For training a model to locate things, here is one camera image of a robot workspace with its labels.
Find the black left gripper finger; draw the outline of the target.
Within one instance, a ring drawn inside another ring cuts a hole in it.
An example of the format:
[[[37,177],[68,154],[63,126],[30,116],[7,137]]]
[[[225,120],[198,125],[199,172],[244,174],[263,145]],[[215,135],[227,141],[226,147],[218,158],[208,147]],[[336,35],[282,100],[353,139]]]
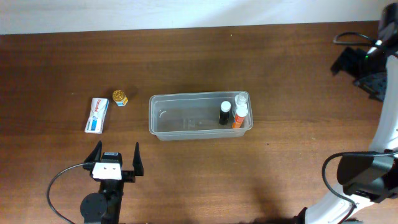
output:
[[[143,176],[144,175],[144,166],[143,166],[143,163],[141,160],[141,153],[140,153],[138,142],[136,142],[136,145],[135,145],[132,166],[134,168],[135,176]]]
[[[95,148],[93,149],[93,151],[84,160],[84,165],[83,165],[84,170],[93,170],[95,163],[100,162],[101,150],[102,150],[102,142],[98,141],[98,143],[95,146]]]

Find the white Panadol medicine box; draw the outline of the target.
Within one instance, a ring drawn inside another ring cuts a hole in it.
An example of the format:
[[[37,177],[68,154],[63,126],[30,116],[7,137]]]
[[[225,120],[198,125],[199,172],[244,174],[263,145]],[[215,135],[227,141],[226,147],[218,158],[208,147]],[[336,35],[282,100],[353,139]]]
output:
[[[107,98],[92,98],[90,115],[84,129],[85,133],[101,134],[103,132],[108,105]]]

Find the small gold-lidded balm jar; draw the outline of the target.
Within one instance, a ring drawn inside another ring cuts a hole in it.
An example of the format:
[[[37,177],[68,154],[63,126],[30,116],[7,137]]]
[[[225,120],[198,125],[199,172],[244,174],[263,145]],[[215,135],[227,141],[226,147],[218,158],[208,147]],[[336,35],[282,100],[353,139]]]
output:
[[[118,106],[125,106],[128,102],[128,98],[122,90],[115,90],[113,92],[113,100]]]

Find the dark syrup bottle white cap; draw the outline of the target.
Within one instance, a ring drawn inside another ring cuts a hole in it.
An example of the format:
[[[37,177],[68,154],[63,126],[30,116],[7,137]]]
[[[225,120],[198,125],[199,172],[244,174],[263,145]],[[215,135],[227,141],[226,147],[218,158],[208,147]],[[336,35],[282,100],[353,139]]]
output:
[[[231,103],[229,101],[223,101],[220,105],[220,113],[219,113],[220,125],[227,125],[229,120],[230,110],[231,110]]]

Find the orange tube with white cap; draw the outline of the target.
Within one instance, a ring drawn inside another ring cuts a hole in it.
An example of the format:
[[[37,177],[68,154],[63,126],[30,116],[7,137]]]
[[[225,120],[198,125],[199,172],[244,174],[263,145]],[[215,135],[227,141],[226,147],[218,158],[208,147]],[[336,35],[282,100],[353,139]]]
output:
[[[246,107],[238,107],[234,116],[234,122],[232,124],[233,129],[238,129],[243,124],[245,117],[248,115],[248,109]]]

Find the white plastic bottle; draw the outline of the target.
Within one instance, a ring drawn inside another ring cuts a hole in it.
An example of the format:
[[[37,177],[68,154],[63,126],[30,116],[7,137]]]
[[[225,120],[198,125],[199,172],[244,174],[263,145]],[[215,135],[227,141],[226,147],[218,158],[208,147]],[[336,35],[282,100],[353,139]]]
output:
[[[238,108],[248,108],[247,106],[248,98],[249,95],[246,92],[241,92],[235,96],[233,110],[232,110],[233,117],[236,116],[236,110]]]

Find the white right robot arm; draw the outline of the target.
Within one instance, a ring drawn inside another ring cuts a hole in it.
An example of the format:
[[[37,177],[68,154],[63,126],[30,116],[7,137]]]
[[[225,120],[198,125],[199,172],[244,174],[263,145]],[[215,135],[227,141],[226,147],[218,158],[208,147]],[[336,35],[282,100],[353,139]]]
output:
[[[354,85],[383,103],[375,136],[367,151],[339,152],[322,165],[328,193],[303,208],[292,223],[352,223],[361,209],[397,198],[397,3],[382,11],[378,37],[342,42],[346,48],[331,66],[354,77]]]

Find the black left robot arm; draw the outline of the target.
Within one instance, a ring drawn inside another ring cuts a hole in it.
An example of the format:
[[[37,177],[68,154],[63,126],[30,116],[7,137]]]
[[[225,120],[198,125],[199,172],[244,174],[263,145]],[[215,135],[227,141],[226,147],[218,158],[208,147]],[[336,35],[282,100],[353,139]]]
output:
[[[90,177],[99,182],[99,190],[87,195],[80,204],[80,213],[85,223],[118,223],[121,211],[124,184],[134,183],[137,176],[144,175],[139,144],[136,143],[133,170],[122,170],[123,159],[119,152],[101,152],[98,142],[84,160],[83,168]]]

